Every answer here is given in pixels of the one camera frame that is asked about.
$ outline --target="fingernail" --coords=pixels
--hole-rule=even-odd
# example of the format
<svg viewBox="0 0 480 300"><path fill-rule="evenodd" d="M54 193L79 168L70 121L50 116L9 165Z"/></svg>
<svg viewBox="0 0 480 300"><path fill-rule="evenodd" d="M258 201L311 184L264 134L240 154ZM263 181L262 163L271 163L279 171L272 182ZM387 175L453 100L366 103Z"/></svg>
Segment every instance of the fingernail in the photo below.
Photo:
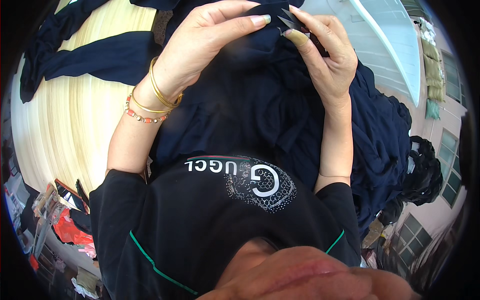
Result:
<svg viewBox="0 0 480 300"><path fill-rule="evenodd" d="M282 35L292 41L292 43L297 47L305 45L305 43L308 41L308 36L295 29L289 29Z"/></svg>
<svg viewBox="0 0 480 300"><path fill-rule="evenodd" d="M267 25L272 21L272 18L269 14L264 14L261 16L250 16L250 19L252 20L255 27Z"/></svg>

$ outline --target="hand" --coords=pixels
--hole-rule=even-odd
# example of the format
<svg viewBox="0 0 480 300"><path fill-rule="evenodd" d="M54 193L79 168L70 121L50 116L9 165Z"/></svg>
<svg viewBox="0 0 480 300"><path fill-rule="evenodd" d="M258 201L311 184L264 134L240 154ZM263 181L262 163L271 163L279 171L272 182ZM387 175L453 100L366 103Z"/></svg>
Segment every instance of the hand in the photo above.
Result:
<svg viewBox="0 0 480 300"><path fill-rule="evenodd" d="M225 0L193 9L175 30L153 68L165 97L175 98L194 84L200 72L227 43L270 23L270 15L236 18L257 5L250 1Z"/></svg>
<svg viewBox="0 0 480 300"><path fill-rule="evenodd" d="M348 88L355 77L358 62L345 28L334 16L311 16L291 5L290 12L317 36L330 54L330 57L322 57L313 42L300 31L290 29L285 32L285 37L302 55L325 111L341 110L350 101Z"/></svg>

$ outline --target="light wood surface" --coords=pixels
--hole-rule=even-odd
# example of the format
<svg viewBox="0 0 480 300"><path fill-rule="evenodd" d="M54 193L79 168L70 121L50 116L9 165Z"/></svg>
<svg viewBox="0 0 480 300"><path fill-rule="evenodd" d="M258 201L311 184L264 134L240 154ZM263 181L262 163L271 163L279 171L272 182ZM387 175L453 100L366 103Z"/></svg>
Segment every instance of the light wood surface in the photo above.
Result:
<svg viewBox="0 0 480 300"><path fill-rule="evenodd" d="M70 0L61 0L59 7ZM151 30L156 10L128 0L110 0L92 12L60 49L73 50L128 31ZM110 138L132 87L89 74L62 76L40 84L32 101L22 104L22 59L12 83L12 133L26 184L45 190L55 178L75 189L80 179L87 193L105 177Z"/></svg>

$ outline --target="black t-shirt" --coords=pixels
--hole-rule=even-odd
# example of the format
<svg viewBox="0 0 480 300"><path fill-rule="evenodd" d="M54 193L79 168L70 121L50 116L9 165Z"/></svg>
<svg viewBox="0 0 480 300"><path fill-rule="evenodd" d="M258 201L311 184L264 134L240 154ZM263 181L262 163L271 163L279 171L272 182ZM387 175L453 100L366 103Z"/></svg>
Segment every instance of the black t-shirt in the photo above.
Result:
<svg viewBox="0 0 480 300"><path fill-rule="evenodd" d="M111 170L90 193L102 281L113 299L194 299L211 291L247 241L277 250L313 246L360 265L351 189L315 196L270 163L247 156L181 158L151 183Z"/></svg>

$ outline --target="small scissors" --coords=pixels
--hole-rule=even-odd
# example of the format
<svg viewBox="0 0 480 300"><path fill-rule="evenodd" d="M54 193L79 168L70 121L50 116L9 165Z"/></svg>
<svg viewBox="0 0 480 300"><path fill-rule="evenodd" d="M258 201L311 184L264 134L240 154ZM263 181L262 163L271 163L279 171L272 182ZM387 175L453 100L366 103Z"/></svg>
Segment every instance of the small scissors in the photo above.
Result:
<svg viewBox="0 0 480 300"><path fill-rule="evenodd" d="M304 23L302 23L291 12L289 12L289 11L283 9L283 8L282 8L282 10L291 19L291 21L290 21L290 20L287 20L287 19L282 18L280 16L277 16L285 25L287 25L291 29L295 29L295 30L298 30L300 32L310 34L310 39L312 40L313 44L317 47L318 52L320 52L320 55L322 57L330 57L330 54L328 54L327 50L325 50L325 48L322 46L322 44L320 44L318 38L313 33L311 33L310 30L308 30L308 28L305 26Z"/></svg>

